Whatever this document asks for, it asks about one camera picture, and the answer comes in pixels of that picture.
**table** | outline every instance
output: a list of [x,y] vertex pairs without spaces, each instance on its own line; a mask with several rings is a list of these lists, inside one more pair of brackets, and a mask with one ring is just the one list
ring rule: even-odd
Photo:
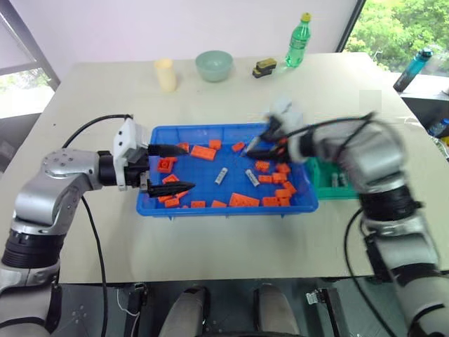
[[[38,170],[45,154],[60,147],[80,125],[100,115],[134,114],[152,129],[170,124],[223,124],[259,121],[280,95],[300,105],[307,123],[356,116],[371,110],[402,135],[408,150],[406,169],[449,268],[449,166],[381,71],[363,53],[308,55],[296,70],[279,66],[270,77],[250,74],[257,59],[235,60],[230,78],[202,81],[193,60],[176,61],[179,88],[161,93],[152,62],[76,65],[0,180],[0,241],[7,238],[13,202],[21,186]],[[110,150],[122,121],[89,128],[72,146]],[[108,282],[265,277],[343,277],[344,229],[356,200],[321,201],[314,213],[295,216],[191,218],[142,217],[135,211],[137,190],[116,187],[85,194],[98,227]],[[372,273],[357,230],[349,253],[359,275]],[[86,211],[79,207],[61,253],[61,282],[100,282],[95,241]]]

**cream cylinder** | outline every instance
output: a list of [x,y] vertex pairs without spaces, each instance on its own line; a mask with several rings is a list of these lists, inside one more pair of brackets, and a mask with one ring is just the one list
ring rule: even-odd
[[173,69],[173,60],[162,58],[154,62],[157,79],[162,91],[170,93],[176,90],[176,74]]

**black cable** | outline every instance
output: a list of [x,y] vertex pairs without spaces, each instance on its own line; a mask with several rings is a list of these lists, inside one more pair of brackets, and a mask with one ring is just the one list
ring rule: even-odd
[[75,133],[73,135],[70,136],[69,139],[67,139],[67,141],[64,143],[64,145],[62,146],[63,149],[65,149],[66,147],[68,147],[70,145],[71,142],[73,142],[73,139],[75,139],[81,132],[83,132],[84,130],[86,130],[89,126],[98,123],[99,121],[104,121],[106,119],[115,119],[115,118],[133,118],[133,116],[131,116],[130,114],[107,114],[105,116],[101,116],[95,119],[92,119],[90,122],[84,124],[81,128],[79,128],[78,130],[75,131]]
[[[76,130],[74,132],[73,135],[70,136],[69,139],[67,139],[67,141],[64,143],[64,145],[62,146],[62,148],[66,148],[70,145],[70,143],[84,130],[86,130],[89,126],[98,123],[99,121],[104,121],[106,119],[116,119],[116,118],[123,118],[123,119],[127,119],[127,118],[133,118],[133,116],[129,115],[129,114],[107,114],[105,116],[101,116],[98,118],[95,118],[93,120],[91,120],[90,122],[84,124],[81,128],[79,128],[78,130]],[[97,244],[97,251],[98,251],[98,258],[100,260],[100,269],[101,269],[101,284],[102,284],[102,290],[103,290],[103,324],[102,324],[102,328],[101,328],[101,337],[106,337],[106,329],[107,329],[107,319],[108,319],[108,300],[107,300],[107,283],[106,283],[106,268],[105,268],[105,261],[103,259],[103,252],[101,249],[101,244],[100,244],[100,238],[98,237],[98,233],[97,233],[97,228],[95,227],[95,223],[93,221],[93,217],[92,217],[92,213],[91,213],[91,208],[89,207],[86,199],[84,197],[81,197],[81,200],[84,204],[84,207],[86,207],[86,211],[87,211],[87,215],[89,217],[89,221],[91,222],[91,227],[92,227],[92,232],[93,232],[93,236],[95,237],[95,242]]]
[[391,330],[391,328],[388,326],[388,324],[384,321],[384,319],[380,316],[380,313],[377,311],[373,303],[370,301],[368,296],[366,295],[365,291],[360,286],[356,276],[354,275],[354,271],[352,270],[351,264],[349,263],[349,254],[348,254],[348,236],[349,231],[351,229],[352,224],[356,220],[356,218],[362,213],[363,209],[359,209],[349,220],[348,225],[346,226],[346,230],[344,232],[344,260],[346,262],[346,266],[348,268],[349,274],[351,275],[351,279],[354,282],[354,285],[358,289],[358,292],[361,294],[363,299],[366,302],[366,305],[371,309],[371,312],[375,315],[377,320],[379,321],[380,325],[384,328],[384,330],[391,336],[396,337],[396,334]]
[[365,121],[365,120],[371,120],[374,117],[374,112],[370,112],[369,114],[362,116],[362,117],[345,117],[345,118],[338,118],[338,119],[331,119],[330,121],[322,121],[321,123],[316,123],[312,125],[305,126],[303,128],[299,128],[298,130],[294,130],[290,133],[287,133],[285,137],[289,138],[291,136],[297,135],[298,133],[303,133],[308,130],[312,130],[315,128],[319,128],[321,126],[327,126],[331,124],[337,124],[337,123],[344,123],[347,121]]
[[360,231],[360,234],[362,235],[362,237],[367,237],[367,234],[363,230],[363,220],[362,219],[360,219],[360,222],[358,223],[358,230]]
[[348,138],[344,140],[344,142],[338,147],[337,152],[334,156],[334,162],[338,162],[338,159],[340,158],[340,155],[342,154],[344,148],[349,144],[351,140],[354,139],[355,136],[357,136],[362,130],[371,123],[370,119],[366,119]]
[[93,222],[91,208],[89,207],[89,205],[84,197],[81,197],[81,200],[84,204],[84,207],[86,207],[87,215],[89,217],[89,221],[91,222],[93,236],[95,237],[95,242],[97,243],[98,258],[100,259],[101,287],[103,289],[103,325],[101,328],[101,336],[105,337],[106,329],[107,329],[107,318],[108,318],[105,261],[103,260],[103,253],[101,250],[100,238],[98,237],[97,228],[95,227],[95,223]]

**orange block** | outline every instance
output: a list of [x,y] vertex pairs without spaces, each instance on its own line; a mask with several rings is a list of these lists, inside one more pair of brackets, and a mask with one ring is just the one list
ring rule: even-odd
[[255,169],[261,172],[268,172],[269,170],[269,161],[261,161],[261,160],[257,160],[255,162]]
[[245,147],[244,142],[238,142],[237,144],[232,145],[232,151],[238,152],[238,151],[242,150],[244,147]]
[[211,207],[227,207],[227,205],[224,202],[214,200],[214,201],[212,201]]
[[279,198],[279,204],[281,206],[290,206],[289,198]]
[[157,171],[161,173],[171,173],[173,168],[173,162],[167,160],[167,158],[162,158],[157,162]]
[[192,207],[193,209],[202,209],[202,208],[206,207],[206,202],[205,201],[192,201],[190,203],[190,207]]
[[181,147],[182,149],[186,150],[187,152],[189,151],[189,143],[179,143],[177,146]]
[[175,176],[174,174],[170,174],[168,177],[165,177],[164,179],[162,179],[162,183],[166,184],[166,183],[171,183],[174,181],[180,181],[177,176]]
[[180,205],[180,200],[178,198],[169,199],[166,201],[165,205],[167,209],[170,207],[176,207]]
[[192,152],[190,152],[190,155],[192,157],[201,158],[205,160],[214,160],[215,154],[217,153],[216,150],[210,149],[208,147],[195,145]]
[[209,140],[209,147],[211,149],[219,150],[222,148],[222,141],[220,139]]
[[279,199],[276,197],[263,197],[262,205],[265,207],[269,206],[279,206]]
[[290,170],[289,165],[283,163],[283,164],[277,164],[276,165],[276,170],[279,173],[290,173],[292,170]]
[[181,199],[183,196],[185,196],[187,193],[189,193],[189,191],[184,191],[184,192],[181,192],[181,193],[178,193],[177,195],[176,195],[176,197],[178,198],[178,199]]
[[276,190],[276,191],[274,191],[274,194],[278,198],[291,198],[291,196],[292,196],[292,194],[290,193],[289,190]]
[[232,207],[258,207],[259,199],[254,199],[239,193],[232,193],[229,205]]
[[273,173],[273,183],[281,184],[287,181],[287,175],[285,173]]
[[273,183],[273,177],[271,176],[259,176],[257,177],[259,180],[259,183],[261,184],[272,184]]
[[295,194],[297,190],[295,189],[295,186],[292,185],[290,181],[286,181],[284,184],[282,184],[283,188],[290,191],[290,194]]
[[159,197],[157,198],[159,200],[159,202],[166,202],[167,200],[170,200],[171,198],[173,198],[171,195],[166,195],[165,197]]

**tree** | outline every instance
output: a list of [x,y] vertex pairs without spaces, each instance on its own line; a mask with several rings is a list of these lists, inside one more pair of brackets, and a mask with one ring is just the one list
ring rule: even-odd
[[448,8],[449,0],[367,0],[345,49],[364,51],[379,66],[402,72],[419,50],[430,46],[435,52],[430,68],[447,75]]

